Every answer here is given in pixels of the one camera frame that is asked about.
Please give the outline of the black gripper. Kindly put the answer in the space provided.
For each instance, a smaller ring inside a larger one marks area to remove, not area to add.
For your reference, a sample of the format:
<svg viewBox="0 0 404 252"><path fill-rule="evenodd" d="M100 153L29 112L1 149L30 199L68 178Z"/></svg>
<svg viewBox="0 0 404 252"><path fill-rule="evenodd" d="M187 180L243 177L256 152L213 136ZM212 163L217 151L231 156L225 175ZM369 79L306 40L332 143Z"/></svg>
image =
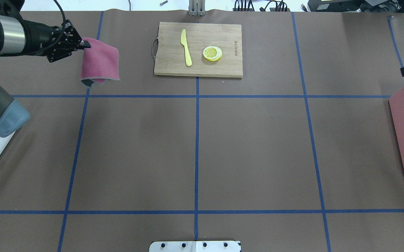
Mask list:
<svg viewBox="0 0 404 252"><path fill-rule="evenodd" d="M56 62L71 56L74 51L91 48L70 20L66 20L62 27L50 27L34 21L25 21L25 24L24 53L29 56L46 56L48 62Z"/></svg>

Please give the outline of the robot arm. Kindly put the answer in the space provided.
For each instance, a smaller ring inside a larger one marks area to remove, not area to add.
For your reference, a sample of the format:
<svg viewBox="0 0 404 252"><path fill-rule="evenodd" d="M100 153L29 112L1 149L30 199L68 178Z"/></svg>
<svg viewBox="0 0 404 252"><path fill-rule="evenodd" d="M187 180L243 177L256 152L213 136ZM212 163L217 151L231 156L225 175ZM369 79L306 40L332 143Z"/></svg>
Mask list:
<svg viewBox="0 0 404 252"><path fill-rule="evenodd" d="M46 56L0 57L0 118L17 101L29 120L10 133L10 147L74 150L79 142L86 90L80 82L83 51L50 62Z"/></svg>

